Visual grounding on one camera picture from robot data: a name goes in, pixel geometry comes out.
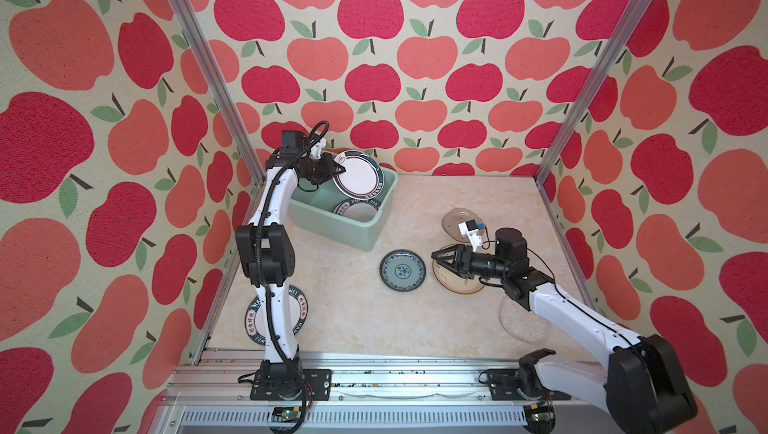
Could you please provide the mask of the cream plate with plant drawing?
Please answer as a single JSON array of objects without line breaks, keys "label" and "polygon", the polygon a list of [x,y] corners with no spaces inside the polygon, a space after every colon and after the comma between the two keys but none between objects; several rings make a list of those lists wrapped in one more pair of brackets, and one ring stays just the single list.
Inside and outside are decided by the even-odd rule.
[{"label": "cream plate with plant drawing", "polygon": [[[434,274],[434,262],[435,262],[435,260],[432,260],[433,274]],[[452,271],[452,268],[454,268],[455,262],[443,262],[443,263],[440,263],[440,264],[445,266],[445,267],[447,267],[447,268],[449,268]],[[438,280],[438,282],[443,287],[445,287],[446,289],[450,290],[451,292],[454,292],[456,294],[461,294],[461,295],[476,294],[476,293],[478,293],[479,291],[481,291],[484,288],[484,285],[480,282],[480,280],[477,277],[475,277],[473,279],[464,278],[464,281],[439,281]]]}]

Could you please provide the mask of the white plate dark green rim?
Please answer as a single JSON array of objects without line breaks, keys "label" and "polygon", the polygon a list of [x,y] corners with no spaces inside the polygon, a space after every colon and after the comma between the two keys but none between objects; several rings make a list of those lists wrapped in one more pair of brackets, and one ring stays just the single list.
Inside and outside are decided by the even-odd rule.
[{"label": "white plate dark green rim", "polygon": [[333,181],[344,194],[355,199],[373,199],[384,188],[383,170],[370,155],[347,150],[335,156],[334,162],[343,171],[338,171]]}]

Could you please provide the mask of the white plate red-green lettered rim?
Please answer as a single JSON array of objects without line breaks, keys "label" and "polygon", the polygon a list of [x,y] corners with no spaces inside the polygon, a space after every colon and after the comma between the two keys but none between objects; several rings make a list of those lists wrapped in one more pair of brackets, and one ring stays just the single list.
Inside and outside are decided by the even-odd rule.
[{"label": "white plate red-green lettered rim", "polygon": [[376,199],[347,198],[333,209],[335,215],[365,223],[372,221],[380,209],[381,203]]}]

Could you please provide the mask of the teal patterned small plate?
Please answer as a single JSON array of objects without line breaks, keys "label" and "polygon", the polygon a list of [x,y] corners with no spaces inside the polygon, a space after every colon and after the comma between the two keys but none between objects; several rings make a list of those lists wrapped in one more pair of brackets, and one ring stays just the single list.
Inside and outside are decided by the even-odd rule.
[{"label": "teal patterned small plate", "polygon": [[418,289],[426,279],[426,265],[413,251],[398,249],[382,258],[379,275],[388,288],[397,292],[411,292]]}]

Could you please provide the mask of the white plate lettered rim front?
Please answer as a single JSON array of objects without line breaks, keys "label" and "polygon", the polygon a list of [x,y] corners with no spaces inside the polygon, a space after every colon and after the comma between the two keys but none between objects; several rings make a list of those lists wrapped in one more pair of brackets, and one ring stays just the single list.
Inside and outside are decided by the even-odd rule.
[{"label": "white plate lettered rim front", "polygon": [[[308,314],[309,304],[305,293],[298,287],[289,287],[289,306],[293,323],[293,334],[297,335],[303,328]],[[244,328],[248,337],[260,346],[266,345],[267,327],[265,326],[265,311],[258,296],[248,305],[244,316]]]}]

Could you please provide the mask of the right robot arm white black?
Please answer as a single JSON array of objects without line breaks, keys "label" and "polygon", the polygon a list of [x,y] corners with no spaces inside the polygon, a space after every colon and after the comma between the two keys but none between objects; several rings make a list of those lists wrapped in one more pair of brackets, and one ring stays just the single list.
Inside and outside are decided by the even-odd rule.
[{"label": "right robot arm white black", "polygon": [[644,337],[598,314],[562,290],[553,276],[534,268],[522,233],[501,228],[491,254],[483,253],[478,229],[462,224],[468,244],[431,254],[463,279],[494,280],[520,307],[554,324],[596,360],[571,362],[542,348],[521,357],[513,377],[482,374],[493,388],[513,389],[531,401],[560,392],[608,413],[625,433],[666,433],[693,420],[698,405],[673,346],[659,335]]}]

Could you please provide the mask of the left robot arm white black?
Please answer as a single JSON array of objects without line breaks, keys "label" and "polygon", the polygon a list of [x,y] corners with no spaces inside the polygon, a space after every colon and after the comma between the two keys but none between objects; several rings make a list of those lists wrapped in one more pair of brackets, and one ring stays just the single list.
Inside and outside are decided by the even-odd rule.
[{"label": "left robot arm white black", "polygon": [[266,327],[263,373],[275,379],[303,382],[299,347],[291,323],[289,280],[296,254],[284,223],[290,200],[301,179],[314,186],[331,180],[345,168],[324,151],[329,123],[321,121],[310,133],[282,133],[282,145],[266,163],[262,197],[255,214],[235,232],[244,275],[256,289]]}]

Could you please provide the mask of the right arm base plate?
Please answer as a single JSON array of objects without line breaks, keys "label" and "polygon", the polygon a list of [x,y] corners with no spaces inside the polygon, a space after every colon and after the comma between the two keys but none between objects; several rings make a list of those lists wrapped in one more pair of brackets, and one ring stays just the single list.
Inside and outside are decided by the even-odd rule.
[{"label": "right arm base plate", "polygon": [[543,387],[533,371],[524,369],[488,369],[478,376],[478,382],[489,388],[494,401],[557,401],[571,400],[568,394]]}]

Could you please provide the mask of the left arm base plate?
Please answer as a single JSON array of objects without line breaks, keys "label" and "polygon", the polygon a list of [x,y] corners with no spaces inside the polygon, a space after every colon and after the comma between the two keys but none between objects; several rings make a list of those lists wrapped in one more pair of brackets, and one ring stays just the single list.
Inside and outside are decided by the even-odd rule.
[{"label": "left arm base plate", "polygon": [[250,399],[254,401],[301,401],[303,392],[307,399],[328,401],[333,371],[330,369],[304,369],[302,388],[296,374],[283,364],[262,367],[256,372]]}]

